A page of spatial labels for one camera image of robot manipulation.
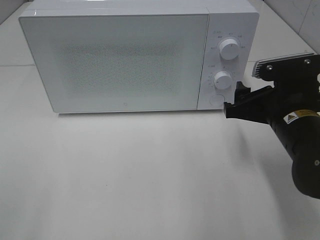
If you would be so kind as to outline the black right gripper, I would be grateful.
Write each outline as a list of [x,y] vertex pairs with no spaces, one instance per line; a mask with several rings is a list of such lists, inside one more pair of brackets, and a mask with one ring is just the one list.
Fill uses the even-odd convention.
[[300,119],[319,118],[320,83],[311,79],[290,80],[251,91],[238,81],[234,104],[225,102],[223,110],[227,119],[269,125],[276,122],[290,125]]

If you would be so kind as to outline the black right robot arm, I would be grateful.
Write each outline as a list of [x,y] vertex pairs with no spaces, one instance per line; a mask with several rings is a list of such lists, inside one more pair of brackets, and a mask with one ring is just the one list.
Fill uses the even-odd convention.
[[252,91],[237,82],[234,103],[224,103],[226,118],[271,127],[292,160],[295,187],[315,199],[320,197],[319,110],[315,94],[279,84]]

